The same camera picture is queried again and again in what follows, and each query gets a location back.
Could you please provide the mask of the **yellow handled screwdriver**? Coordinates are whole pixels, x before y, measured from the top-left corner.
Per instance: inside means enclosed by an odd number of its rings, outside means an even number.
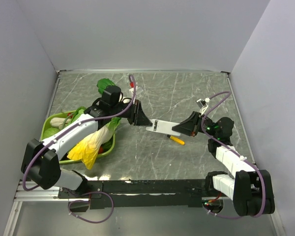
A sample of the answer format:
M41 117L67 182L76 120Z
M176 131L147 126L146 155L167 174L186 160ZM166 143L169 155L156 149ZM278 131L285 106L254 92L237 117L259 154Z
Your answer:
M174 142L176 142L176 143L178 143L178 144L180 144L180 145L185 145L185 142L183 141L183 140L181 140L181 139L179 139L179 138L177 138L177 137L175 137L175 136L172 136L172 135L167 135L167 137L170 139L170 140L172 140L172 141L174 141Z

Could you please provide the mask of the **white remote control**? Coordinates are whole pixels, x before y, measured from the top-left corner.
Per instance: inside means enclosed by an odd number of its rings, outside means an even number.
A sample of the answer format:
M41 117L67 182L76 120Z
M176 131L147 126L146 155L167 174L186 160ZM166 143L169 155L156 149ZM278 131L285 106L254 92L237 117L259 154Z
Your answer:
M147 131L171 136L180 136L179 132L172 130L172 128L178 125L178 123L159 119L151 119L150 121L152 123L152 126L146 127Z

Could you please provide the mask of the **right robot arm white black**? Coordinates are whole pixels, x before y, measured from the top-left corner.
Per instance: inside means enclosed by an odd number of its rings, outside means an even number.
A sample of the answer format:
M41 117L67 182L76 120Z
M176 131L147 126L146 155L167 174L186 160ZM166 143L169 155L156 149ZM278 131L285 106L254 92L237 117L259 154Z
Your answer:
M208 151L221 162L227 172L210 172L206 177L205 190L211 196L219 192L228 196L239 216L272 214L275 211L274 194L270 173L267 170L255 170L239 155L231 143L234 121L222 117L217 122L198 112L172 130L187 136L196 136L199 132L208 134Z

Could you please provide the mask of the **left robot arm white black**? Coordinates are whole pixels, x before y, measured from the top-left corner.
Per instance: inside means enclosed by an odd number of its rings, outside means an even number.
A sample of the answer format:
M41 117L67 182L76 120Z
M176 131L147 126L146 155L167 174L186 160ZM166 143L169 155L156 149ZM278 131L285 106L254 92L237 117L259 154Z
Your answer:
M76 171L61 169L61 158L114 117L126 118L129 124L135 126L152 126L139 100L132 98L128 103L123 103L120 95L118 86L107 86L101 97L72 124L43 141L29 141L21 166L23 181L29 178L43 189L53 186L67 188L75 197L83 197L88 190L86 178Z

